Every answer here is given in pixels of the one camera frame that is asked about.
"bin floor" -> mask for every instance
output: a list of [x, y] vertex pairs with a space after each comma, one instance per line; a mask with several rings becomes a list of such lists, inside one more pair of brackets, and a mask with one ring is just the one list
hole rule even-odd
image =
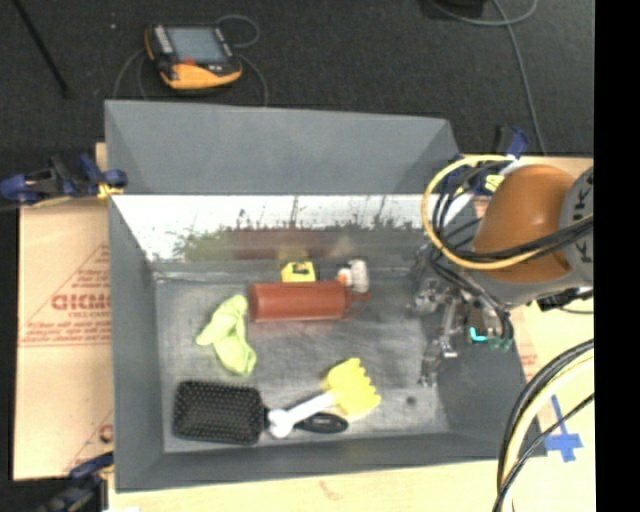
[[[189, 379], [227, 382], [258, 389], [269, 408], [288, 408], [322, 391], [324, 374], [336, 363], [359, 357], [382, 397], [369, 414], [336, 435], [294, 431], [284, 440], [263, 433], [260, 445], [335, 441], [448, 430], [437, 386], [418, 384], [426, 342], [423, 321], [408, 314], [409, 282], [399, 274], [374, 275], [371, 300], [350, 320], [247, 324], [247, 342], [257, 363], [246, 377], [229, 373], [211, 345], [195, 343], [224, 300], [246, 294], [248, 282], [193, 280], [179, 274], [155, 284], [163, 434], [166, 452], [229, 449], [232, 445], [179, 439], [171, 432], [178, 384]], [[352, 312], [361, 304], [355, 303]], [[440, 321], [433, 315], [429, 320]]]

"yellow cloth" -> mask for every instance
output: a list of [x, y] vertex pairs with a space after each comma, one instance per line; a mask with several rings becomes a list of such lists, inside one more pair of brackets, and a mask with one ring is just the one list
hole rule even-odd
[[196, 337], [198, 345], [213, 345], [222, 365], [238, 375], [253, 371], [257, 356], [246, 341], [244, 315], [247, 299], [234, 295], [224, 301], [211, 316], [211, 321]]

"yellow cable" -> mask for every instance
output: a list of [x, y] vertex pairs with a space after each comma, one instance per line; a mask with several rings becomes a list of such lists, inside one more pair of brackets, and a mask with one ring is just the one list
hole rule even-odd
[[523, 412], [522, 416], [520, 416], [520, 419], [518, 420], [518, 423], [513, 430], [513, 434], [511, 435], [511, 439], [509, 440], [507, 451], [505, 453], [505, 463], [502, 469], [502, 475], [500, 475], [500, 480], [502, 482], [504, 482], [504, 480], [507, 478], [513, 465], [517, 461], [522, 441], [525, 438], [534, 418], [540, 412], [540, 409], [542, 409], [542, 407], [547, 403], [551, 396], [558, 391], [559, 388], [564, 386], [568, 381], [574, 379], [580, 373], [592, 369], [593, 366], [593, 355], [587, 359], [582, 359], [573, 363], [571, 366], [569, 366], [552, 380], [550, 380], [549, 383], [545, 387], [543, 387], [542, 390], [530, 402], [529, 406]]
[[429, 222], [428, 208], [427, 208], [427, 204], [429, 202], [429, 196], [431, 195], [433, 190], [436, 188], [438, 183], [440, 183], [445, 178], [445, 176], [447, 176], [448, 174], [452, 173], [456, 169], [465, 165], [474, 165], [479, 162], [508, 162], [508, 161], [514, 161], [514, 160], [515, 159], [513, 157], [501, 156], [501, 155], [477, 155], [477, 156], [465, 157], [465, 158], [462, 158], [461, 160], [453, 162], [452, 164], [442, 169], [438, 174], [436, 174], [433, 180], [431, 180], [429, 185], [427, 185], [427, 188], [424, 191], [424, 195], [422, 196], [421, 213], [422, 213], [422, 222], [424, 224], [424, 229], [427, 236], [431, 239], [431, 241], [436, 246], [436, 248], [442, 251], [442, 253], [453, 263], [456, 263], [461, 267], [469, 268], [472, 270], [496, 270], [500, 268], [510, 267], [511, 265], [515, 265], [516, 263], [525, 261], [531, 258], [532, 256], [535, 256], [537, 253], [541, 252], [542, 250], [544, 250], [543, 248], [540, 248], [527, 253], [520, 254], [518, 256], [513, 256], [511, 258], [506, 258], [504, 260], [494, 261], [494, 262], [479, 263], [479, 262], [469, 261], [456, 256], [449, 249], [444, 247], [443, 242], [438, 238], [435, 231], [433, 230], [433, 227], [431, 226], [431, 223]]

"wire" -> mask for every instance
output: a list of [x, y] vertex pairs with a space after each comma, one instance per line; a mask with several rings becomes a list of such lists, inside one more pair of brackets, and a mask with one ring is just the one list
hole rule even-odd
[[560, 311], [564, 311], [565, 313], [571, 313], [572, 315], [593, 315], [593, 314], [595, 314], [594, 311], [583, 311], [581, 309], [569, 309], [569, 308], [565, 308], [564, 306], [559, 306], [558, 309]]
[[[473, 177], [478, 172], [486, 168], [470, 169], [457, 176], [453, 182], [448, 183], [445, 191], [438, 197], [438, 203], [432, 213], [432, 221], [429, 222], [428, 201], [431, 194], [440, 182], [460, 167], [478, 164], [481, 162], [484, 163], [487, 161], [505, 162], [513, 160], [515, 160], [514, 157], [499, 155], [480, 155], [462, 158], [437, 173], [425, 189], [421, 205], [422, 221], [425, 232], [437, 249], [439, 249], [449, 260], [461, 267], [473, 270], [497, 270], [506, 268], [515, 265], [516, 263], [521, 263], [533, 258], [540, 258], [551, 252], [557, 251], [560, 248], [583, 238], [587, 233], [593, 230], [593, 214], [590, 214], [565, 228], [551, 233], [550, 235], [540, 237], [519, 246], [509, 247], [508, 249], [484, 254], [478, 254], [471, 251], [455, 251], [447, 242], [446, 238], [442, 237], [442, 225], [444, 224], [446, 213], [453, 203], [453, 200], [456, 198], [456, 196], [452, 195], [453, 191], [459, 188], [459, 182], [461, 180]], [[444, 207], [442, 206], [443, 197], [447, 197]]]
[[[466, 171], [464, 174], [465, 174], [465, 177], [468, 178], [467, 175], [472, 177], [472, 175], [477, 174], [477, 172], [480, 172], [480, 170], [471, 169], [470, 171]], [[459, 188], [459, 185], [461, 185], [461, 182], [462, 182], [462, 179], [459, 176], [455, 180], [448, 183], [447, 189], [451, 191], [457, 190]], [[445, 225], [446, 213], [448, 211], [448, 207], [451, 206], [451, 204], [456, 198], [460, 198], [460, 197], [461, 197], [461, 194], [457, 194], [455, 197], [449, 198], [449, 200], [447, 201], [447, 205], [446, 205], [447, 208], [443, 210], [442, 215], [440, 216], [440, 223], [442, 226]], [[443, 196], [441, 195], [438, 198], [438, 205], [441, 204], [442, 199], [443, 199]], [[434, 209], [434, 212], [433, 212], [434, 222], [437, 222], [436, 218], [438, 218], [438, 211], [437, 211], [438, 205], [436, 205], [436, 208]], [[481, 220], [482, 219], [480, 218], [475, 218], [460, 226], [455, 226], [455, 228], [448, 234], [447, 238], [451, 239], [454, 236], [464, 233], [469, 228], [472, 228], [473, 226], [481, 222]], [[467, 237], [462, 241], [457, 242], [453, 250], [456, 250], [459, 247], [468, 244], [472, 239], [473, 237]], [[450, 284], [466, 291], [467, 293], [471, 294], [476, 298], [483, 299], [483, 301], [485, 302], [485, 305], [488, 305], [489, 307], [491, 307], [494, 313], [497, 315], [498, 319], [500, 320], [501, 337], [505, 340], [512, 339], [514, 335], [514, 327], [510, 320], [510, 314], [506, 310], [506, 308], [498, 304], [498, 302], [496, 302], [493, 299], [493, 297], [491, 297], [491, 295], [489, 295], [481, 286], [473, 282], [471, 279], [467, 279], [464, 276], [462, 276], [460, 273], [457, 273], [454, 270], [446, 268], [445, 266], [439, 264], [438, 260], [443, 256], [442, 251], [438, 250], [433, 245], [427, 246], [427, 250], [428, 250], [428, 259], [429, 259], [431, 268], [440, 277], [442, 277], [445, 281], [449, 282]]]
[[565, 414], [562, 418], [556, 421], [553, 425], [551, 425], [548, 429], [538, 435], [533, 442], [529, 445], [529, 447], [522, 453], [520, 458], [516, 461], [513, 468], [503, 480], [502, 485], [498, 490], [498, 495], [493, 504], [492, 512], [500, 512], [502, 510], [502, 505], [508, 495], [508, 492], [515, 482], [516, 477], [522, 471], [524, 464], [531, 458], [536, 448], [544, 441], [556, 428], [558, 428], [562, 423], [568, 421], [570, 418], [578, 414], [582, 409], [584, 409], [587, 405], [589, 405], [595, 399], [595, 393], [591, 393], [587, 398], [582, 400], [578, 405], [576, 405], [573, 409], [571, 409], [567, 414]]
[[42, 41], [42, 38], [40, 37], [40, 34], [38, 33], [35, 26], [33, 25], [33, 22], [31, 21], [31, 18], [27, 13], [26, 9], [24, 8], [20, 0], [13, 0], [13, 5], [18, 11], [18, 14], [20, 14], [20, 17], [22, 18], [23, 23], [25, 24], [25, 26], [27, 27], [27, 30], [29, 31], [29, 34], [31, 35], [31, 39], [33, 39], [33, 42], [38, 47], [38, 50], [40, 50], [40, 54], [44, 58], [45, 62], [47, 63], [47, 66], [49, 67], [49, 70], [51, 71], [51, 73], [53, 74], [53, 77], [58, 83], [58, 87], [60, 88], [62, 97], [65, 99], [73, 98], [74, 96], [73, 91], [67, 84], [66, 80], [62, 77], [62, 74], [60, 73], [58, 66], [56, 66], [56, 63], [54, 62], [53, 57], [51, 57], [51, 54], [49, 53], [47, 46]]
[[145, 51], [144, 48], [140, 48], [139, 50], [136, 50], [135, 53], [133, 53], [133, 54], [131, 54], [131, 56], [129, 56], [129, 58], [126, 60], [126, 62], [122, 66], [122, 68], [120, 68], [120, 72], [118, 73], [118, 76], [116, 77], [116, 81], [113, 84], [113, 92], [111, 93], [111, 97], [113, 99], [118, 97], [118, 91], [120, 89], [120, 82], [122, 81], [122, 77], [126, 73], [127, 69], [129, 69], [129, 66], [131, 66], [131, 64], [133, 63], [134, 60], [136, 60], [140, 55], [144, 54], [144, 51]]
[[262, 91], [263, 91], [262, 106], [263, 107], [268, 106], [269, 105], [269, 86], [267, 85], [267, 81], [265, 80], [264, 76], [262, 75], [262, 73], [260, 73], [260, 70], [256, 67], [256, 65], [253, 62], [251, 62], [249, 59], [247, 59], [244, 55], [238, 54], [238, 57], [240, 57], [240, 59], [246, 62], [247, 65], [251, 69], [253, 69], [254, 73], [258, 75], [258, 78], [262, 83]]
[[520, 71], [520, 77], [522, 79], [522, 84], [524, 86], [524, 92], [527, 98], [527, 107], [529, 109], [529, 115], [531, 116], [531, 122], [533, 124], [533, 129], [536, 133], [536, 139], [538, 140], [538, 144], [540, 146], [540, 151], [542, 152], [543, 155], [545, 155], [547, 153], [546, 147], [545, 147], [545, 143], [544, 143], [544, 139], [542, 138], [542, 133], [540, 130], [540, 124], [538, 123], [538, 116], [536, 113], [536, 109], [533, 105], [533, 95], [531, 94], [531, 87], [529, 86], [529, 79], [527, 78], [527, 72], [525, 70], [525, 66], [524, 66], [524, 60], [522, 58], [522, 54], [520, 52], [520, 46], [518, 45], [518, 41], [516, 40], [516, 36], [515, 33], [513, 32], [513, 28], [512, 26], [517, 24], [517, 23], [521, 23], [527, 19], [529, 19], [533, 13], [536, 11], [537, 7], [538, 7], [538, 1], [539, 0], [533, 0], [533, 3], [531, 4], [531, 7], [529, 8], [529, 10], [527, 12], [525, 12], [523, 15], [518, 16], [516, 18], [508, 18], [506, 13], [504, 12], [504, 9], [502, 8], [502, 6], [498, 3], [498, 0], [492, 0], [494, 7], [496, 8], [496, 10], [498, 11], [498, 13], [500, 14], [500, 16], [502, 16], [503, 21], [483, 21], [483, 20], [474, 20], [471, 18], [465, 18], [463, 16], [458, 16], [455, 13], [452, 13], [451, 11], [448, 11], [447, 9], [443, 8], [442, 6], [438, 5], [436, 3], [435, 0], [431, 0], [431, 4], [438, 9], [440, 12], [446, 14], [447, 16], [456, 19], [458, 21], [462, 21], [464, 23], [467, 23], [469, 25], [474, 25], [474, 26], [479, 26], [479, 27], [504, 27], [507, 29], [508, 33], [509, 33], [509, 38], [511, 40], [511, 45], [513, 46], [513, 50], [514, 53], [516, 55], [516, 62], [518, 64], [518, 71]]
[[260, 27], [258, 27], [258, 24], [255, 21], [253, 21], [251, 18], [248, 18], [247, 16], [243, 16], [242, 14], [227, 14], [218, 18], [215, 23], [216, 25], [221, 25], [225, 21], [230, 20], [244, 21], [251, 25], [253, 27], [253, 30], [255, 31], [253, 39], [245, 43], [232, 43], [234, 48], [249, 48], [249, 46], [253, 46], [258, 42], [258, 39], [260, 39]]
[[148, 56], [145, 54], [144, 57], [140, 60], [140, 63], [138, 64], [138, 69], [136, 71], [136, 82], [138, 84], [138, 91], [140, 92], [140, 95], [142, 96], [143, 99], [148, 100], [149, 97], [147, 96], [147, 91], [144, 88], [144, 84], [142, 83], [142, 68], [144, 67], [145, 63], [149, 60]]
[[472, 18], [466, 18], [464, 16], [458, 16], [457, 14], [445, 9], [441, 5], [439, 5], [435, 0], [431, 0], [431, 5], [439, 10], [441, 13], [446, 14], [450, 18], [453, 18], [458, 21], [464, 21], [465, 23], [469, 23], [470, 25], [477, 25], [480, 27], [504, 27], [506, 25], [515, 25], [516, 23], [521, 23], [531, 17], [531, 15], [535, 12], [538, 7], [539, 0], [533, 0], [531, 7], [521, 16], [517, 18], [505, 19], [504, 21], [483, 21], [483, 20], [474, 20]]
[[507, 472], [511, 471], [520, 451], [522, 440], [525, 438], [527, 431], [533, 420], [535, 419], [543, 405], [549, 401], [552, 395], [556, 394], [558, 389], [564, 386], [567, 382], [570, 382], [581, 373], [592, 370], [594, 366], [593, 356], [582, 361], [578, 361], [562, 372], [557, 377], [554, 377], [548, 385], [546, 385], [540, 393], [531, 401], [529, 406], [524, 410], [518, 423], [516, 424], [511, 440], [507, 445], [507, 451], [505, 453], [505, 463], [502, 469], [502, 482], [506, 478]]
[[530, 403], [534, 397], [547, 385], [547, 383], [557, 375], [563, 368], [577, 360], [580, 356], [592, 350], [595, 347], [594, 339], [587, 340], [579, 343], [578, 345], [565, 350], [561, 354], [554, 357], [549, 361], [542, 369], [540, 369], [533, 378], [527, 383], [525, 388], [520, 393], [520, 396], [516, 400], [511, 414], [507, 420], [507, 426], [503, 436], [502, 446], [500, 447], [500, 454], [498, 456], [498, 482], [497, 486], [500, 488], [502, 485], [502, 475], [504, 474], [503, 468], [505, 464], [505, 454], [507, 446], [513, 435], [516, 424], [520, 421], [522, 413], [526, 404]]
[[[498, 3], [498, 0], [493, 0], [493, 4], [496, 6], [496, 9], [500, 12], [502, 17], [507, 20], [507, 15], [504, 10]], [[524, 68], [524, 61], [522, 59], [522, 54], [520, 53], [520, 46], [518, 45], [518, 41], [516, 40], [516, 35], [513, 32], [513, 28], [510, 23], [506, 25], [507, 31], [509, 32], [509, 38], [511, 39], [511, 44], [513, 45], [513, 51], [516, 54], [516, 60], [518, 62], [518, 69], [520, 70], [520, 77], [522, 78], [522, 85], [524, 86], [524, 92], [527, 96], [527, 106], [529, 107], [529, 114], [531, 115], [531, 121], [533, 123], [533, 129], [536, 132], [536, 139], [538, 139], [538, 144], [540, 145], [540, 151], [542, 151], [543, 155], [547, 154], [547, 149], [545, 147], [544, 139], [542, 138], [542, 133], [540, 132], [540, 124], [538, 123], [538, 115], [536, 114], [536, 109], [533, 106], [533, 96], [531, 94], [531, 87], [529, 87], [529, 79], [527, 78], [527, 72]]]

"red bottle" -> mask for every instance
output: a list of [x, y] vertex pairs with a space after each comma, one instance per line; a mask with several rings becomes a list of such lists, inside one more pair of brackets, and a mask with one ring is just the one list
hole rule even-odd
[[253, 322], [340, 320], [356, 300], [340, 281], [254, 283], [249, 287], [249, 315]]

